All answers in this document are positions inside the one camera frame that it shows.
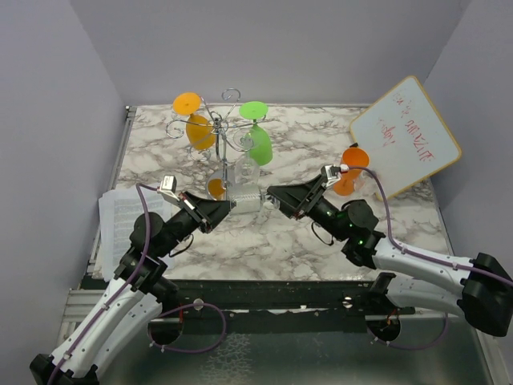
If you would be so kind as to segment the short clear glass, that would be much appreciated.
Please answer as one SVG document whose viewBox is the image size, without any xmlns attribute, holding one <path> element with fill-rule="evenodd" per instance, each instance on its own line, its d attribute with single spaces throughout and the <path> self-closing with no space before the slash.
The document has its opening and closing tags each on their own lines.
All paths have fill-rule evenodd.
<svg viewBox="0 0 513 385">
<path fill-rule="evenodd" d="M 235 184 L 228 189 L 232 214 L 256 213 L 262 209 L 265 194 L 256 184 Z"/>
</svg>

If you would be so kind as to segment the tall clear wine glass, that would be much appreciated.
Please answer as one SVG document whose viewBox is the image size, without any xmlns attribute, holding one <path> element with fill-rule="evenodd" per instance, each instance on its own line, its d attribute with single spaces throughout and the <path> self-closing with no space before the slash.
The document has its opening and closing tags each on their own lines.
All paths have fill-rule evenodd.
<svg viewBox="0 0 513 385">
<path fill-rule="evenodd" d="M 242 135 L 236 144 L 240 147 L 240 158 L 235 163 L 234 173 L 237 184 L 256 184 L 260 176 L 260 166 L 251 157 L 254 141 L 249 133 Z"/>
</svg>

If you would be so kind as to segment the green plastic wine glass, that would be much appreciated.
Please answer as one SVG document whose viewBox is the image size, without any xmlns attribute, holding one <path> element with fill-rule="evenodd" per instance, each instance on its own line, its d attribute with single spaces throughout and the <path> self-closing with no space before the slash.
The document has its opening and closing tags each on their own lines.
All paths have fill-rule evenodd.
<svg viewBox="0 0 513 385">
<path fill-rule="evenodd" d="M 268 106 L 261 101 L 250 101 L 239 108 L 240 116 L 252 121 L 248 136 L 252 140 L 249 149 L 249 156 L 259 166 L 265 166 L 273 159 L 273 147 L 269 134 L 261 128 L 257 121 L 266 117 Z"/>
</svg>

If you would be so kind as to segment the orange plastic wine glass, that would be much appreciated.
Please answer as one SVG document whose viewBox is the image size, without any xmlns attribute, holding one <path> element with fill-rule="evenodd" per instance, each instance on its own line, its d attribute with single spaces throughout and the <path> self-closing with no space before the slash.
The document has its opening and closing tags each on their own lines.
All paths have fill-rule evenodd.
<svg viewBox="0 0 513 385">
<path fill-rule="evenodd" d="M 370 163 L 368 154 L 359 147 L 346 149 L 341 156 L 341 163 L 347 166 L 367 167 Z M 354 192 L 355 180 L 361 173 L 360 168 L 350 169 L 341 174 L 341 179 L 333 186 L 333 191 L 339 196 L 349 196 Z"/>
</svg>

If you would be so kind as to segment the small clear wine glass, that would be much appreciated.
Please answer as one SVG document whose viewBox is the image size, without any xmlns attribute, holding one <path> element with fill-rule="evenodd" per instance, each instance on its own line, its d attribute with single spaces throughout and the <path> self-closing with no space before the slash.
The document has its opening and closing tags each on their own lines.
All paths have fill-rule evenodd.
<svg viewBox="0 0 513 385">
<path fill-rule="evenodd" d="M 354 182 L 354 190 L 363 196 L 372 196 L 379 192 L 375 178 L 367 171 L 361 171 Z"/>
</svg>

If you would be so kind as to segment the yellow-orange plastic wine glass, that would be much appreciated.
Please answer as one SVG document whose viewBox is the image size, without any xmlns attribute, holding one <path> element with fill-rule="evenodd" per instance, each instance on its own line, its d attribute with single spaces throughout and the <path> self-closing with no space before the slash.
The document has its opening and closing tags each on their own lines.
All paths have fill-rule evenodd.
<svg viewBox="0 0 513 385">
<path fill-rule="evenodd" d="M 205 117 L 196 113 L 200 105 L 201 98 L 194 92 L 182 93 L 173 101 L 174 112 L 180 116 L 188 116 L 185 131 L 190 145 L 198 152 L 209 149 L 216 140 L 212 125 Z"/>
</svg>

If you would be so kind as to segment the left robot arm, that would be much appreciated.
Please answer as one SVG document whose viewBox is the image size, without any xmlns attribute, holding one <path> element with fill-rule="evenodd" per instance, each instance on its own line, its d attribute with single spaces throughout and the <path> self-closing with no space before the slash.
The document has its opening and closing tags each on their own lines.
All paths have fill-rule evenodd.
<svg viewBox="0 0 513 385">
<path fill-rule="evenodd" d="M 231 211 L 229 201 L 188 192 L 166 198 L 179 210 L 168 221 L 145 209 L 134 224 L 130 248 L 115 276 L 78 328 L 49 355 L 30 363 L 38 384 L 97 384 L 114 358 L 154 317 L 180 305 L 178 287 L 164 277 L 163 257 L 196 230 L 209 233 Z"/>
</svg>

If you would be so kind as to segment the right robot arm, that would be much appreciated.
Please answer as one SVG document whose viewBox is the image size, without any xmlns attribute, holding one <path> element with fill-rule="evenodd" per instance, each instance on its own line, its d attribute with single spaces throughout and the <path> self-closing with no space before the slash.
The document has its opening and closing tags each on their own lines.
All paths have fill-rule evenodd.
<svg viewBox="0 0 513 385">
<path fill-rule="evenodd" d="M 395 277 L 368 294 L 370 308 L 385 314 L 397 307 L 422 307 L 464 318 L 483 333 L 504 337 L 512 320 L 512 279 L 486 253 L 474 258 L 430 252 L 376 229 L 378 218 L 363 199 L 336 208 L 325 199 L 325 178 L 272 185 L 267 193 L 288 218 L 310 218 L 356 266 L 389 270 Z"/>
</svg>

